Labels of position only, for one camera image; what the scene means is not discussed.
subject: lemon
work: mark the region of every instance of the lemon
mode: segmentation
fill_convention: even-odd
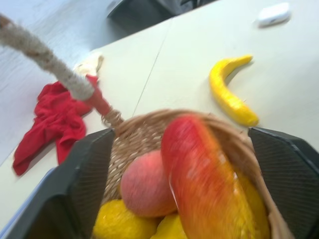
[[[166,216],[151,239],[187,239],[178,214]]]
[[[257,235],[262,239],[270,238],[270,228],[268,223],[267,211],[264,205],[264,201],[260,197],[255,186],[250,182],[250,180],[240,171],[238,168],[235,168],[236,174],[238,176],[239,182],[245,192],[247,202],[251,208],[251,211],[254,215],[256,226],[257,226]]]
[[[93,234],[97,239],[150,239],[157,225],[157,219],[134,215],[123,200],[112,200],[100,208]]]

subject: yellow banana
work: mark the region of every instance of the yellow banana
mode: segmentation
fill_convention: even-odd
[[[224,81],[235,68],[249,63],[252,58],[251,55],[245,55],[223,59],[216,63],[209,74],[211,90],[216,101],[237,123],[245,126],[256,126],[259,122],[258,117],[242,100],[227,89]]]

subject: basket handle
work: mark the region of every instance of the basket handle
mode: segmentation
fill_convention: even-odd
[[[121,112],[114,109],[112,106],[110,106],[110,111],[106,115],[101,116],[101,120],[106,127],[111,126],[114,129],[117,129],[124,121]]]
[[[34,34],[13,23],[0,14],[0,44],[22,52],[41,69],[55,75],[72,96],[96,108],[102,115],[102,122],[116,128],[123,122],[121,113],[113,109],[103,98],[101,91],[94,87],[85,76],[70,70],[54,53]]]

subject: table surface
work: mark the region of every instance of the table surface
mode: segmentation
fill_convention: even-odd
[[[279,0],[219,0],[172,18],[101,49],[105,62],[100,88],[125,119],[161,108],[188,108],[231,121],[211,96],[208,74],[220,59],[252,54],[228,87],[260,117],[260,126],[306,139],[317,150],[312,133],[319,120],[318,1],[289,1],[292,18],[259,29],[259,11]],[[88,133],[103,129],[91,112]],[[44,174],[56,166],[52,145],[22,177],[14,175],[12,155],[0,167],[0,229]]]

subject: mango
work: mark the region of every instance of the mango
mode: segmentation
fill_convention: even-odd
[[[161,154],[188,239],[257,238],[238,177],[201,119],[173,120],[164,131]]]

